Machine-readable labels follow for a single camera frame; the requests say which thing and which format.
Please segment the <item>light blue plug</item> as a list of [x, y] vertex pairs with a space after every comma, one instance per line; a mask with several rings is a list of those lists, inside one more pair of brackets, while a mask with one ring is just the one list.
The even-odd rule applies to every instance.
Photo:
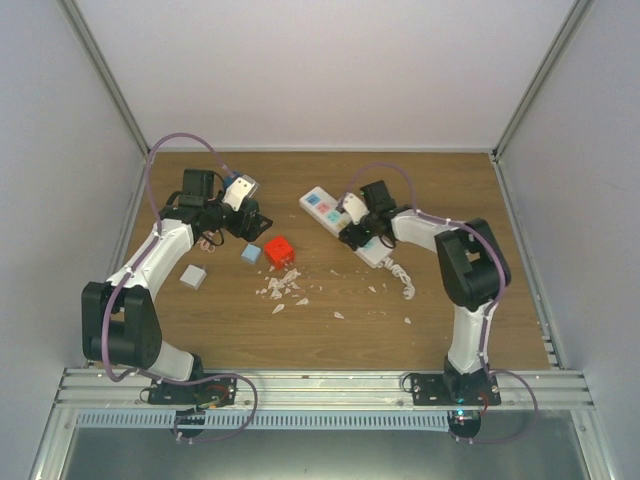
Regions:
[[255, 265], [259, 260], [261, 253], [262, 249], [260, 247], [253, 244], [248, 244], [241, 254], [241, 259], [247, 263]]

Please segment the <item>red cube socket adapter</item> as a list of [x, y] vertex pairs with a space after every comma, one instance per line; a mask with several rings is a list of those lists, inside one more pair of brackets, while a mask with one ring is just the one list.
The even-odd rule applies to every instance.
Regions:
[[269, 263], [277, 270], [283, 269], [295, 261], [295, 251], [284, 236], [276, 236], [263, 247]]

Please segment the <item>white power strip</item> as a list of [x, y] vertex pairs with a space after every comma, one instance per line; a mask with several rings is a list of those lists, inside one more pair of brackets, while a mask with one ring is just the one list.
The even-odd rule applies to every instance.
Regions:
[[[347, 213], [338, 212], [338, 201], [319, 186], [303, 194], [299, 198], [299, 205], [334, 237], [338, 237], [350, 222]], [[365, 246], [353, 250], [356, 256], [372, 268], [378, 267], [391, 252], [392, 250], [385, 247], [378, 238], [373, 238]]]

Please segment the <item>white grey plug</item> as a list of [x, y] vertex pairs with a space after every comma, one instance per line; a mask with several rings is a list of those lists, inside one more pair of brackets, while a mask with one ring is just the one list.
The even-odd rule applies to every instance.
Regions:
[[188, 288], [198, 290], [207, 277], [207, 272], [201, 267], [188, 265], [180, 276], [180, 283]]

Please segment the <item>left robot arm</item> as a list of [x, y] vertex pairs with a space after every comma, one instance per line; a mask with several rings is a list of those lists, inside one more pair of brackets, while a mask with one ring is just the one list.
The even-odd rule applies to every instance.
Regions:
[[81, 294], [85, 358], [171, 383], [172, 393], [185, 404], [203, 398], [206, 380], [195, 372], [195, 355], [164, 340], [155, 298], [177, 262], [206, 233], [226, 231], [253, 242], [273, 223], [259, 210], [255, 180], [241, 175], [215, 190], [217, 176], [185, 170], [181, 189], [159, 210], [133, 257], [107, 280], [88, 283]]

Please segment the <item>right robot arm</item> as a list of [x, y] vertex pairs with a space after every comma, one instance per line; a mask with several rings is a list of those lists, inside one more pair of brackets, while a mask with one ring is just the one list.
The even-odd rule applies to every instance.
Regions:
[[410, 243], [437, 254], [444, 290], [454, 304], [452, 343], [442, 384], [451, 403], [464, 405], [489, 384], [488, 339], [495, 310], [511, 281], [508, 264], [484, 219], [460, 222], [399, 206], [377, 181], [347, 193], [337, 210], [349, 223], [338, 235], [355, 250], [373, 238], [394, 248]]

